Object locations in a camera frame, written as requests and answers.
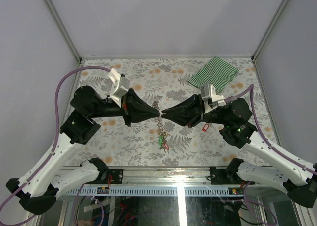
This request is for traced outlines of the green key tag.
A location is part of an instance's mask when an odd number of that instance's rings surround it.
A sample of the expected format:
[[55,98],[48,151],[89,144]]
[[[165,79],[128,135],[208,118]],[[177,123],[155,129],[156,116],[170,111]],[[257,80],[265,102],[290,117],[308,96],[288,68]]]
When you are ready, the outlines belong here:
[[159,146],[163,147],[164,143],[165,143],[165,137],[163,135],[159,136]]

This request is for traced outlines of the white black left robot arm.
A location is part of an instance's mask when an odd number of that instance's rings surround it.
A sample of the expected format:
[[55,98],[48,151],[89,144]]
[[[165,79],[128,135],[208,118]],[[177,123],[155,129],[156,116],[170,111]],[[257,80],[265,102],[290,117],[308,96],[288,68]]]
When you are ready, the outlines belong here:
[[6,187],[20,200],[22,208],[34,215],[41,215],[50,209],[56,200],[85,183],[108,181],[108,166],[98,157],[91,158],[80,168],[62,176],[57,172],[63,164],[100,129],[94,118],[117,117],[125,124],[140,123],[156,118],[159,111],[140,99],[133,89],[124,93],[121,103],[112,98],[101,98],[90,86],[76,90],[70,104],[74,111],[61,126],[57,139],[38,163],[23,177],[10,179]]

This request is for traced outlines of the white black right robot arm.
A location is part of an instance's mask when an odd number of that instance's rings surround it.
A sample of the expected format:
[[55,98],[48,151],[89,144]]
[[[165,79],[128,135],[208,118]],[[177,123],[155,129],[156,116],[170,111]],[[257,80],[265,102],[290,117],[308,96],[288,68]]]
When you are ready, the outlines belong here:
[[312,208],[317,198],[317,167],[302,160],[266,139],[260,128],[249,122],[252,112],[243,98],[216,100],[192,95],[180,104],[162,111],[162,118],[189,128],[200,122],[221,124],[224,141],[240,150],[250,152],[269,164],[256,166],[246,160],[233,158],[226,167],[230,183],[252,181],[285,193],[295,203]]

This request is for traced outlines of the key with red tag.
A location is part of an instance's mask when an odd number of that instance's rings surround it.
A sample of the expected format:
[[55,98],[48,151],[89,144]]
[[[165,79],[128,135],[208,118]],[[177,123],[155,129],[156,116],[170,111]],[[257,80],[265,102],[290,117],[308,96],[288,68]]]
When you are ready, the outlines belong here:
[[211,126],[211,124],[205,123],[204,126],[203,126],[203,128],[202,128],[202,131],[203,131],[203,132],[206,132],[206,131],[210,128],[210,126]]

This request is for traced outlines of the floral tablecloth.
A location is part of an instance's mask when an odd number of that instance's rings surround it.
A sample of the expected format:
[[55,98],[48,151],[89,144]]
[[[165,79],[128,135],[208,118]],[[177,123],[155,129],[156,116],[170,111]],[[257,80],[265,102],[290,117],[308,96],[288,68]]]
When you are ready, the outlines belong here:
[[[137,95],[160,110],[181,103],[199,90],[188,83],[207,59],[100,59],[85,60],[84,66],[114,68],[130,81]],[[93,138],[67,162],[78,166],[82,161],[99,157],[109,166],[196,167],[226,166],[233,158],[255,165],[264,160],[249,152],[228,145],[219,134],[222,126],[204,124],[181,127],[163,120],[161,129],[167,133],[168,150],[160,148],[159,127],[155,119],[126,126],[120,117],[98,118],[101,126]]]

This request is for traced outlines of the green white striped cloth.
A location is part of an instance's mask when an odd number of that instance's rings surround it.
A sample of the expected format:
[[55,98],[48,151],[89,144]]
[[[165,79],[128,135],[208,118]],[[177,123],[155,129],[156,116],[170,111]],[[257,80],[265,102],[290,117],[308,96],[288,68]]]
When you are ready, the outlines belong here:
[[239,70],[237,68],[215,56],[190,77],[188,83],[196,88],[211,84],[215,87],[216,93],[220,94],[238,73]]

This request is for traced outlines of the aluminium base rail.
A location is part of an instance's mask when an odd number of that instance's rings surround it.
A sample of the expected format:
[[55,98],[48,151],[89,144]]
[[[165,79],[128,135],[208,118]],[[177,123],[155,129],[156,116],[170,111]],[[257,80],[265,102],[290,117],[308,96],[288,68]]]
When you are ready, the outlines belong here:
[[239,184],[215,184],[209,167],[110,167],[112,183],[86,184],[66,196],[241,197]]

